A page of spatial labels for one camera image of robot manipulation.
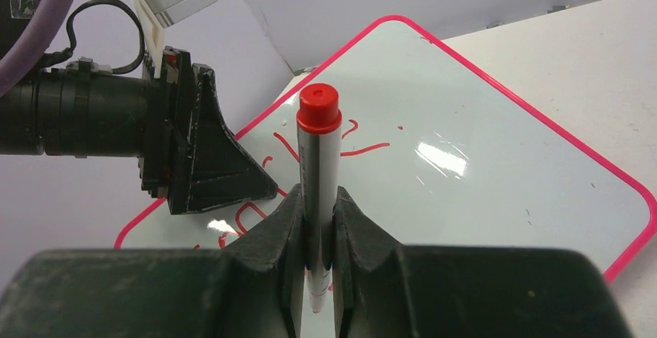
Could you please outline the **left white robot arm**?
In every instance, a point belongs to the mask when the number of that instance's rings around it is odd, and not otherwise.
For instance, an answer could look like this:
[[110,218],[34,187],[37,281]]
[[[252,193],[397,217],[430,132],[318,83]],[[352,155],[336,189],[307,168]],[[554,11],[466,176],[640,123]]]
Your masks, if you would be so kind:
[[[272,198],[277,184],[226,126],[214,71],[164,31],[218,0],[1,0],[1,152],[135,157],[144,191],[174,215]],[[99,5],[136,25],[139,49],[112,67],[75,60],[74,19]]]

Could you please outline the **red capped whiteboard marker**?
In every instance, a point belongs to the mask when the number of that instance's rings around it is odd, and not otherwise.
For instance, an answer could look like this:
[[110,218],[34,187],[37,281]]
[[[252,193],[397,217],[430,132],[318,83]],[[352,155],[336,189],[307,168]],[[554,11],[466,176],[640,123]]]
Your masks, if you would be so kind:
[[324,83],[302,88],[296,120],[307,244],[306,279],[310,308],[317,314],[324,308],[332,280],[333,216],[342,127],[337,90]]

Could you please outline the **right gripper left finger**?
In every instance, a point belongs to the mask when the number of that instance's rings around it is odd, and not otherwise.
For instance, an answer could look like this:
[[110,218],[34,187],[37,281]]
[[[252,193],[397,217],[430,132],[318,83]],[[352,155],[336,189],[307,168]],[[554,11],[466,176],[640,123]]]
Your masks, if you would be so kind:
[[48,250],[1,298],[3,337],[297,337],[301,189],[224,249]]

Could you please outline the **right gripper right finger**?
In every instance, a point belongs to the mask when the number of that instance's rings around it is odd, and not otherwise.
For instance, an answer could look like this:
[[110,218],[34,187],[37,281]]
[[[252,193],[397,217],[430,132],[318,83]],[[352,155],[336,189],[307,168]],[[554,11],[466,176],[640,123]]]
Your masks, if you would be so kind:
[[522,247],[404,245],[344,188],[335,205],[338,337],[629,337],[582,254]]

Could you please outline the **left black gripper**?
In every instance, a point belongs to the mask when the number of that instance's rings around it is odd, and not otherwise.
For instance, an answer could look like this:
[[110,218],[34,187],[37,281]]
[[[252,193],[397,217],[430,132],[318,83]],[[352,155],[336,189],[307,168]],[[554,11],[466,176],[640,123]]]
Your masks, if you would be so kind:
[[141,188],[167,198],[170,213],[210,212],[252,200],[273,198],[277,183],[227,127],[207,65],[166,46],[162,67],[149,62]]

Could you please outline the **pink framed whiteboard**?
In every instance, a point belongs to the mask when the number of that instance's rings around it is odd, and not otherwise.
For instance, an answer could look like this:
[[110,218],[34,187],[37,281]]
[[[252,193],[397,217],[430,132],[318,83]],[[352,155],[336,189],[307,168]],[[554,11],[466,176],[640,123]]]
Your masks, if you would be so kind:
[[613,280],[654,236],[656,200],[633,177],[402,16],[378,19],[237,134],[275,198],[205,214],[158,200],[117,249],[218,250],[299,181],[299,91],[339,93],[339,183],[397,240],[575,250]]

